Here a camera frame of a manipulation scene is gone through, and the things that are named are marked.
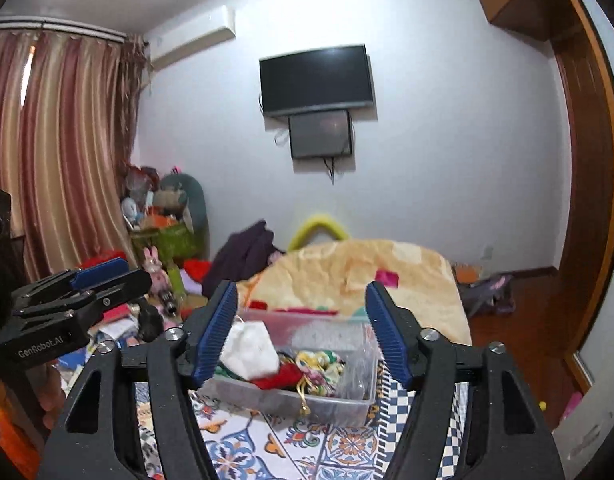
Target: finger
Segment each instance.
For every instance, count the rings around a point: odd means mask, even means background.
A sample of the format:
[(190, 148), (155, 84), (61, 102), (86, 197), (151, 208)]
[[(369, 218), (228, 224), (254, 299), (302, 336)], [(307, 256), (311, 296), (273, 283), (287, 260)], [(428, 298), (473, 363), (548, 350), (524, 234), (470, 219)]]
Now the finger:
[(67, 394), (61, 388), (58, 395), (56, 396), (55, 410), (62, 410), (65, 405), (65, 400), (67, 400)]
[(38, 401), (43, 410), (50, 412), (56, 407), (56, 402), (60, 401), (60, 372), (53, 366), (47, 366), (47, 379), (45, 384), (38, 391)]
[(48, 430), (52, 430), (53, 427), (56, 425), (56, 421), (58, 421), (58, 417), (60, 416), (61, 411), (62, 408), (54, 408), (50, 412), (44, 414), (44, 417), (42, 418), (42, 423)]

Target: red cloth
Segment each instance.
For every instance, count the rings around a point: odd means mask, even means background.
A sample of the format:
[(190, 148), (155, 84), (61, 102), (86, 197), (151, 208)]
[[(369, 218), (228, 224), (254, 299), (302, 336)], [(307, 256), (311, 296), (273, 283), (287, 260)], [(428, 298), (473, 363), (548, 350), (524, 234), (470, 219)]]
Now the red cloth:
[(80, 268), (88, 269), (89, 267), (108, 262), (109, 260), (113, 260), (114, 258), (122, 258), (123, 260), (126, 260), (127, 255), (124, 253), (124, 251), (104, 251), (98, 254), (98, 256), (94, 256), (93, 258), (82, 262), (80, 264)]
[(264, 301), (252, 300), (249, 303), (249, 308), (253, 308), (254, 310), (267, 310), (267, 304)]
[(9, 414), (2, 408), (0, 409), (0, 447), (27, 480), (36, 478), (40, 456), (29, 437), (14, 425)]
[(131, 310), (129, 310), (129, 306), (126, 303), (123, 303), (122, 305), (118, 305), (114, 308), (112, 308), (111, 310), (107, 310), (104, 314), (103, 314), (103, 323), (111, 323), (113, 321), (118, 321), (119, 319), (122, 319), (123, 317), (127, 317), (132, 313)]
[(266, 377), (263, 379), (256, 379), (251, 381), (261, 390), (271, 390), (278, 388), (282, 390), (284, 388), (293, 388), (298, 384), (298, 381), (302, 378), (302, 372), (294, 363), (284, 363), (280, 365), (278, 373), (272, 377)]
[(292, 306), (291, 308), (280, 308), (274, 312), (289, 312), (290, 314), (318, 314), (319, 316), (336, 316), (337, 310), (316, 310), (308, 306)]
[(202, 282), (205, 274), (212, 268), (212, 263), (205, 260), (185, 260), (183, 269), (194, 282)]
[(183, 310), (180, 311), (180, 319), (182, 319), (183, 321), (186, 321), (187, 318), (191, 316), (191, 314), (193, 314), (194, 310), (195, 310), (194, 308), (184, 308)]

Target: metal screw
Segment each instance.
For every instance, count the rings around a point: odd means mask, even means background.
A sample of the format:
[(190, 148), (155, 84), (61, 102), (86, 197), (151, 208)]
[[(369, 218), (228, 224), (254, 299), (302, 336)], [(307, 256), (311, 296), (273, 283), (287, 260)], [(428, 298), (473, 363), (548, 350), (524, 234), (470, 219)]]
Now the metal screw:
[(435, 328), (423, 328), (420, 335), (425, 341), (438, 341), (440, 339), (440, 332)]
[(184, 337), (184, 330), (178, 327), (170, 328), (165, 332), (167, 341), (178, 341)]
[(111, 339), (105, 339), (98, 345), (98, 351), (101, 354), (109, 354), (109, 352), (114, 348), (116, 348), (116, 342)]
[(506, 347), (504, 346), (504, 343), (501, 343), (500, 341), (494, 341), (493, 343), (489, 343), (489, 349), (494, 354), (504, 354), (506, 352)]

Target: black monitor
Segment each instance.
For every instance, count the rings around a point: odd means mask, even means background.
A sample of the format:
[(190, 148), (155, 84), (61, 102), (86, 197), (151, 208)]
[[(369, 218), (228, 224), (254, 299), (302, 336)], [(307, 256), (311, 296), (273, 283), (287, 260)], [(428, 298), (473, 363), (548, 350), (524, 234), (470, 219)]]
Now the black monitor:
[(289, 117), (292, 158), (336, 158), (353, 152), (347, 110), (328, 110)]
[(260, 60), (266, 116), (285, 116), (373, 104), (364, 45), (308, 50)]

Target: clear plastic container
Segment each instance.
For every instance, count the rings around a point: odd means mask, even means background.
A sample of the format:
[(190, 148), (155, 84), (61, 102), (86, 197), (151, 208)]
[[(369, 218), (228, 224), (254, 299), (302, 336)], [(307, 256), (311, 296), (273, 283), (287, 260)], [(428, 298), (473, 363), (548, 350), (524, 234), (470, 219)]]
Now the clear plastic container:
[[(263, 321), (277, 350), (333, 350), (346, 362), (338, 393), (344, 398), (307, 395), (308, 419), (336, 426), (362, 426), (375, 402), (378, 373), (378, 342), (365, 319), (242, 310), (244, 321)], [(245, 381), (222, 376), (209, 379), (200, 395), (230, 402), (269, 415), (295, 418), (300, 396), (284, 390), (260, 390)]]

